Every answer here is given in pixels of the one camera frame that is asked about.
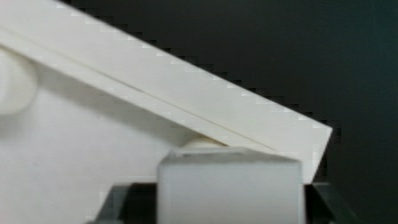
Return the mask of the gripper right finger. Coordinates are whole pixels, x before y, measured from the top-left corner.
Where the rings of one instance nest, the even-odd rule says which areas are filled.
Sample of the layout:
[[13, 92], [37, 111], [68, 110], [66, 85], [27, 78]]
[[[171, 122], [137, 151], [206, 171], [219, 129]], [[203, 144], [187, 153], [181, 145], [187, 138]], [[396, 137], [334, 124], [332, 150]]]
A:
[[306, 186], [306, 215], [306, 224], [363, 224], [327, 182], [315, 182]]

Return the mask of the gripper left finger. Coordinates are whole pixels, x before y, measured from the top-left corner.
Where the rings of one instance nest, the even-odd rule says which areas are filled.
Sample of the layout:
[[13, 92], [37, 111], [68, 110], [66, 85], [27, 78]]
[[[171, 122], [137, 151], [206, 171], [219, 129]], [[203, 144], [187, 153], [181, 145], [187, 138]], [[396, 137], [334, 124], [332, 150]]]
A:
[[87, 224], [157, 224], [157, 184], [116, 185]]

